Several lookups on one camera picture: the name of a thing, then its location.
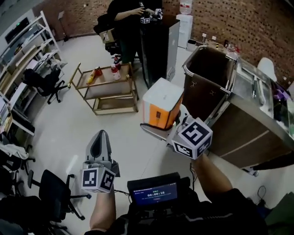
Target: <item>trash bin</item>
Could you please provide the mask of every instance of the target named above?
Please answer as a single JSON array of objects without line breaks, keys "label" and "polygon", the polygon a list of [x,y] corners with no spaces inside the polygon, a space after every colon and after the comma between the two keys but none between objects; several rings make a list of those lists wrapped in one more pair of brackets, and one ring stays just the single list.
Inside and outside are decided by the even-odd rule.
[{"label": "trash bin", "polygon": [[234,64],[226,54],[205,45],[199,46],[186,60],[182,104],[193,118],[205,122],[230,94]]}]

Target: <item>brown brick wall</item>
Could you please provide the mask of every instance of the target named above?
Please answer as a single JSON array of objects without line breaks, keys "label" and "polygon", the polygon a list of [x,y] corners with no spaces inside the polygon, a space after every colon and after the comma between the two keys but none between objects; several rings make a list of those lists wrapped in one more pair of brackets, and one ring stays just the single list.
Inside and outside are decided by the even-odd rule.
[{"label": "brown brick wall", "polygon": [[[98,16],[111,0],[45,0],[34,8],[43,10],[47,21],[62,38],[58,13],[65,11],[64,27],[68,36],[93,32]],[[179,0],[163,0],[164,13],[179,13]],[[238,44],[244,59],[257,66],[262,57],[275,64],[279,81],[294,77],[294,10],[284,0],[194,0],[192,36],[201,39],[205,32],[223,43]]]}]

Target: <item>wooden cart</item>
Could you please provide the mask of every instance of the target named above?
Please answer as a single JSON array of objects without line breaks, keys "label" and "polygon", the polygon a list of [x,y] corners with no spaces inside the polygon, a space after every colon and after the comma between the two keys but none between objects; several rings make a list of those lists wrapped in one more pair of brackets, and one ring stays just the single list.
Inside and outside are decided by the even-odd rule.
[{"label": "wooden cart", "polygon": [[119,80],[114,80],[111,67],[101,68],[102,76],[96,77],[91,84],[87,84],[92,70],[81,72],[77,66],[69,82],[83,97],[91,110],[96,114],[111,114],[122,112],[138,112],[139,100],[137,86],[131,63],[123,64],[120,69]]}]

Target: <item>yellow bottle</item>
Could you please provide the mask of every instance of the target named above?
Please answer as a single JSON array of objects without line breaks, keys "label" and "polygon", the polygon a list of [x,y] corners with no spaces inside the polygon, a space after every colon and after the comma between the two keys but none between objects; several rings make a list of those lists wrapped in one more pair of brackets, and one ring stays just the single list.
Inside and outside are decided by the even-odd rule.
[{"label": "yellow bottle", "polygon": [[93,80],[95,78],[95,74],[96,74],[96,71],[93,70],[90,77],[88,78],[87,85],[89,85],[91,82],[93,82]]}]

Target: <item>tiled floor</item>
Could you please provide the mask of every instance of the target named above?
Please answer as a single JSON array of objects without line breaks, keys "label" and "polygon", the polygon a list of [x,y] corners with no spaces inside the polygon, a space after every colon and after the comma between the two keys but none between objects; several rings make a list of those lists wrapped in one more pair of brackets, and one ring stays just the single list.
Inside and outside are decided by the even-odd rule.
[{"label": "tiled floor", "polygon": [[[64,68],[64,80],[68,81],[74,69],[81,62],[82,70],[90,70],[97,65],[109,66],[113,61],[103,48],[98,36],[89,36],[71,39],[64,45],[59,43],[68,64]],[[184,73],[181,68],[183,62],[190,55],[182,48],[178,49],[176,75],[173,83],[183,86]],[[141,70],[137,72],[137,86],[140,97],[146,92],[146,86],[142,79]],[[115,189],[127,191],[126,183],[131,179],[148,178],[161,174],[179,172],[182,177],[191,176],[189,172],[189,159],[173,153],[165,147],[165,143],[159,141],[140,128],[142,121],[142,107],[139,104],[138,113],[114,114],[95,116],[86,103],[81,99],[77,91],[71,88],[61,92],[62,102],[52,102],[51,105],[43,105],[34,120],[36,135],[32,140],[33,156],[36,162],[30,162],[30,169],[34,170],[34,179],[40,180],[45,169],[52,171],[58,177],[66,180],[66,170],[70,162],[77,156],[74,167],[70,173],[76,175],[72,181],[72,194],[80,193],[79,173],[82,162],[85,160],[85,148],[92,136],[99,130],[108,132],[112,158],[119,162],[121,178],[115,180]],[[257,178],[250,176],[242,170],[234,167],[226,161],[211,155],[215,164],[229,177],[234,187],[237,187],[245,196],[251,196],[257,200],[257,190],[262,185],[267,186],[266,195],[269,198],[267,204],[274,206],[278,200],[293,188],[291,184],[293,174],[291,168],[275,171],[260,172]],[[279,192],[274,189],[280,185]],[[27,195],[37,195],[38,187],[25,188]],[[206,200],[199,182],[196,182],[196,191],[201,200]],[[75,215],[68,214],[63,224],[68,226],[72,235],[81,235],[89,229],[89,220],[95,205],[93,198],[75,200],[77,208],[86,217],[80,221]],[[125,195],[116,194],[117,215],[127,212],[129,205]]]}]

